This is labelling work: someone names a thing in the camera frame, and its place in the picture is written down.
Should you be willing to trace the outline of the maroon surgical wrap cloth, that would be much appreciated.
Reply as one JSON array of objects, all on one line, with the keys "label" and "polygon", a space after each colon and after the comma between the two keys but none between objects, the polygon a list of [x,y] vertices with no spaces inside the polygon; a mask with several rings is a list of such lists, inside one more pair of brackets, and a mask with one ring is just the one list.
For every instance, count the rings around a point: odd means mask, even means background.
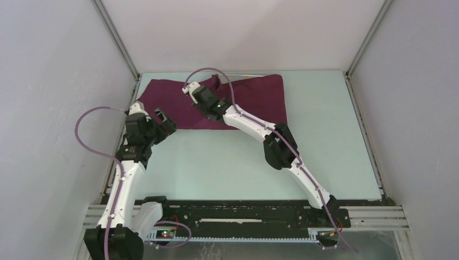
[{"label": "maroon surgical wrap cloth", "polygon": [[[200,84],[211,90],[211,78]],[[183,82],[168,79],[152,79],[138,101],[144,104],[148,114],[160,108],[172,119],[178,129],[228,130],[229,126],[204,117],[192,106],[192,99],[182,92]],[[274,74],[221,83],[212,92],[218,98],[231,98],[234,91],[235,103],[256,117],[275,124],[287,122],[284,82],[281,75]]]}]

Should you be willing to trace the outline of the aluminium frame rail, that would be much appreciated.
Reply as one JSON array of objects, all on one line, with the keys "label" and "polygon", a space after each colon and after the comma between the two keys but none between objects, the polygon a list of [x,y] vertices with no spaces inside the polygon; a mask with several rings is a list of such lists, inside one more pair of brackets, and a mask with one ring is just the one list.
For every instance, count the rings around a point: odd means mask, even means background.
[{"label": "aluminium frame rail", "polygon": [[[185,206],[170,207],[173,218],[190,228],[201,223],[279,223],[303,225],[309,229],[332,228],[327,217],[314,217],[308,206],[199,206],[186,209]],[[409,229],[405,214],[400,206],[346,206],[332,214],[338,228],[357,231],[406,231]]]}]

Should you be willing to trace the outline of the right corner aluminium post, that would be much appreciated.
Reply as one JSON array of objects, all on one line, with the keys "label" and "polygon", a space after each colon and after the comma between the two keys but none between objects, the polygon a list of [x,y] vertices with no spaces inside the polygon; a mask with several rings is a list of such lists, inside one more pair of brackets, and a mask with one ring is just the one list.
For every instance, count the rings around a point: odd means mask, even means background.
[{"label": "right corner aluminium post", "polygon": [[350,78],[354,74],[368,46],[370,45],[373,37],[376,35],[379,27],[381,26],[382,22],[384,21],[387,13],[390,11],[394,2],[395,2],[394,0],[384,0],[383,1],[381,8],[379,9],[375,19],[371,23],[368,32],[366,33],[358,51],[356,52],[352,62],[350,63],[346,71],[346,75],[348,78]]}]

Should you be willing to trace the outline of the steel instrument tray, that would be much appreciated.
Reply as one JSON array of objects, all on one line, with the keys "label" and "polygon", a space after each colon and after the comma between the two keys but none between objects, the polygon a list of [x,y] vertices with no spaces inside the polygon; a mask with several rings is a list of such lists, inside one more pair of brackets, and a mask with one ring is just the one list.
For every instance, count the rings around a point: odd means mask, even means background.
[{"label": "steel instrument tray", "polygon": [[227,74],[228,77],[264,77],[266,75],[254,75],[254,74]]}]

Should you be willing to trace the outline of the left corner aluminium post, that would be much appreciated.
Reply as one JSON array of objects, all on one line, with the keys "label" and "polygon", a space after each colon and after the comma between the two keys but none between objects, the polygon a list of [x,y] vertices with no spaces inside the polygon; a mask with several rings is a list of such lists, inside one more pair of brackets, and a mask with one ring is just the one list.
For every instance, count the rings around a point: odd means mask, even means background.
[{"label": "left corner aluminium post", "polygon": [[119,34],[104,2],[102,0],[91,0],[92,4],[94,5],[96,11],[98,12],[102,23],[108,30],[110,37],[112,38],[116,48],[118,49],[119,53],[121,54],[124,62],[126,63],[127,67],[129,68],[130,73],[133,75],[135,80],[140,78],[140,73],[138,72],[133,59],[131,58],[122,38]]}]

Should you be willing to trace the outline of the corner aluminium post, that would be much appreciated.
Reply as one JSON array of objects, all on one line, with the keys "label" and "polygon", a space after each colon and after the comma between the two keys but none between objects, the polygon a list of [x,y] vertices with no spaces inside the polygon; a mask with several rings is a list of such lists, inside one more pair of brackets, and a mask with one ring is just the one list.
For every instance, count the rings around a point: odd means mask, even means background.
[{"label": "corner aluminium post", "polygon": [[379,9],[375,19],[371,23],[368,32],[366,33],[358,51],[356,52],[352,62],[350,63],[346,71],[346,75],[348,78],[350,78],[354,74],[368,46],[370,45],[373,37],[376,35],[379,27],[381,26],[382,22],[384,21],[387,13],[390,11],[394,2],[395,2],[394,0],[384,0],[383,1],[381,8]]},{"label": "corner aluminium post", "polygon": [[102,23],[108,30],[110,37],[112,38],[116,48],[118,49],[119,53],[121,54],[124,62],[126,63],[127,67],[129,68],[130,73],[133,75],[135,80],[140,78],[140,73],[138,72],[133,59],[131,58],[122,38],[119,34],[104,2],[102,0],[91,0],[92,4],[94,5],[96,11],[98,12]]}]

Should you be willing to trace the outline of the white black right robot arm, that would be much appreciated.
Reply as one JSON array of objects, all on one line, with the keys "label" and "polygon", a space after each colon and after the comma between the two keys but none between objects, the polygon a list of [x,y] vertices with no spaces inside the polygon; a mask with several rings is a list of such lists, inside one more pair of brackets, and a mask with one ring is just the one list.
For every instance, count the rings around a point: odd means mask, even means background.
[{"label": "white black right robot arm", "polygon": [[307,169],[286,123],[262,120],[243,110],[233,99],[218,98],[198,82],[185,83],[182,91],[206,118],[241,130],[261,142],[266,162],[276,170],[288,170],[301,186],[310,206],[316,209],[314,217],[319,225],[329,226],[336,220],[338,200]]}]

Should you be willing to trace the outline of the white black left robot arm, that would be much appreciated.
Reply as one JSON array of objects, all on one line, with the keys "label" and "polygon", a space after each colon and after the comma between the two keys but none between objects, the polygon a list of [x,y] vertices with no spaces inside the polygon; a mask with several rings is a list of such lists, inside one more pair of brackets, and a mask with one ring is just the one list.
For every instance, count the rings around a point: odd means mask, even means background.
[{"label": "white black left robot arm", "polygon": [[133,216],[135,189],[141,182],[152,155],[152,146],[173,134],[176,123],[157,108],[153,115],[132,107],[125,112],[122,143],[115,155],[102,153],[116,163],[112,191],[95,228],[85,231],[83,240],[92,259],[142,259],[148,228],[166,225],[171,211],[150,202]]}]

